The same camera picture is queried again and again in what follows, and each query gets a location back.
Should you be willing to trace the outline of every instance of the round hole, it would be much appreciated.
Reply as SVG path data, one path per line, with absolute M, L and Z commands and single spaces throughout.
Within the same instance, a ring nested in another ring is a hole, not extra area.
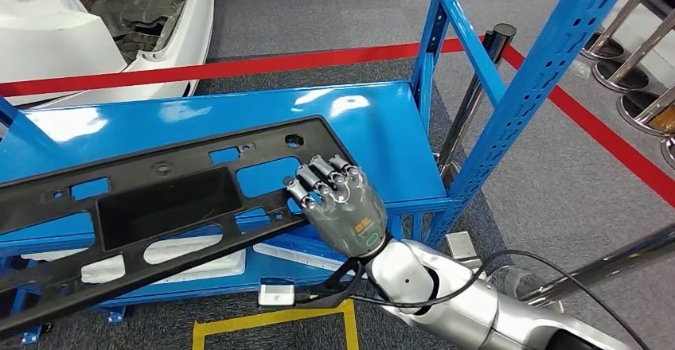
M 300 135 L 297 134 L 291 134 L 286 136 L 286 144 L 289 147 L 292 147 L 294 149 L 297 149 L 298 147 L 302 146 L 305 144 L 305 140 L 302 139 Z

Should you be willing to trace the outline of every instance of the yellow floor marking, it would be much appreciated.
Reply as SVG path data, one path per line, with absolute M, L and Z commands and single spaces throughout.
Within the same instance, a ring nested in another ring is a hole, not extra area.
M 259 328 L 261 326 L 281 324 L 283 322 L 303 320 L 342 313 L 345 321 L 345 342 L 347 350 L 358 350 L 357 318 L 352 300 L 343 301 L 334 309 L 289 309 L 272 313 L 262 313 L 253 316 L 232 318 L 216 322 L 200 324 L 194 323 L 192 350 L 204 350 L 206 336 L 220 333 L 235 332 L 236 330 Z

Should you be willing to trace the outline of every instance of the black plastic panel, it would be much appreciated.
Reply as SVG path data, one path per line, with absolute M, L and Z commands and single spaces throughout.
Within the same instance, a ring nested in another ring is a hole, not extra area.
M 214 165 L 209 153 L 228 148 L 236 148 L 238 157 Z M 0 233 L 88 212 L 96 236 L 85 251 L 0 279 L 0 296 L 29 284 L 42 294 L 32 309 L 0 319 L 0 334 L 115 298 L 305 224 L 302 215 L 288 209 L 289 195 L 281 189 L 281 179 L 280 189 L 249 198 L 236 182 L 236 171 L 287 157 L 306 163 L 316 154 L 324 158 L 340 154 L 354 163 L 326 121 L 311 117 L 0 185 Z M 75 186 L 100 179 L 107 179 L 107 184 L 99 181 L 107 185 L 107 192 L 72 195 Z M 234 216 L 258 208 L 271 223 L 242 234 Z M 210 224 L 222 229 L 219 243 L 159 264 L 143 259 L 150 244 Z M 102 284 L 81 281 L 82 266 L 117 255 L 123 256 L 124 276 Z

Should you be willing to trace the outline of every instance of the black cable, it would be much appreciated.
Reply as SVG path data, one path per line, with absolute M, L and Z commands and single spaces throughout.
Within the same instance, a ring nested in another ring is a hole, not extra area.
M 520 255 L 520 256 L 525 256 L 525 257 L 530 257 L 531 259 L 535 259 L 539 261 L 540 263 L 544 263 L 547 266 L 551 267 L 553 270 L 556 272 L 562 274 L 564 277 L 569 278 L 570 281 L 572 281 L 575 285 L 579 287 L 583 292 L 588 294 L 595 302 L 597 302 L 600 306 L 603 307 L 611 316 L 614 318 L 627 332 L 630 334 L 630 336 L 633 337 L 635 342 L 637 342 L 642 350 L 650 350 L 650 347 L 647 346 L 644 340 L 640 338 L 640 336 L 633 330 L 633 328 L 626 323 L 621 316 L 618 315 L 611 307 L 607 305 L 605 301 L 600 299 L 595 293 L 593 293 L 590 289 L 588 289 L 584 284 L 579 282 L 576 278 L 574 278 L 571 274 L 569 274 L 567 271 L 565 271 L 563 268 L 557 266 L 553 262 L 548 261 L 547 259 L 535 255 L 532 252 L 527 252 L 527 251 L 519 251 L 519 250 L 514 250 L 514 249 L 507 249 L 499 252 L 495 252 L 492 255 L 490 255 L 486 261 L 483 263 L 481 268 L 474 273 L 474 275 L 469 279 L 469 281 L 466 282 L 461 288 L 457 289 L 456 291 L 447 294 L 442 297 L 434 298 L 428 301 L 422 301 L 422 302 L 392 302 L 392 301 L 384 301 L 384 300 L 379 300 L 377 298 L 370 298 L 366 296 L 359 296 L 359 295 L 350 295 L 349 298 L 355 300 L 355 301 L 363 301 L 363 302 L 368 302 L 371 304 L 375 305 L 385 305 L 385 306 L 394 306 L 396 308 L 424 308 L 427 306 L 432 306 L 432 305 L 437 305 L 440 303 L 443 303 L 445 301 L 450 301 L 451 299 L 459 296 L 462 294 L 465 290 L 469 289 L 479 278 L 480 275 L 486 270 L 486 268 L 498 257 L 501 257 L 503 255 Z

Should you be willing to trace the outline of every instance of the robotic arm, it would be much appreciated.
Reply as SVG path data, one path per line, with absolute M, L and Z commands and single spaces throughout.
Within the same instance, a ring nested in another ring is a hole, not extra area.
M 430 247 L 386 233 L 384 205 L 360 168 L 339 156 L 313 157 L 287 190 L 320 236 L 365 268 L 392 302 L 428 301 L 459 290 L 473 271 Z M 310 194 L 318 195 L 316 200 Z M 629 350 L 607 334 L 563 313 L 532 307 L 477 280 L 449 301 L 387 313 L 466 350 Z

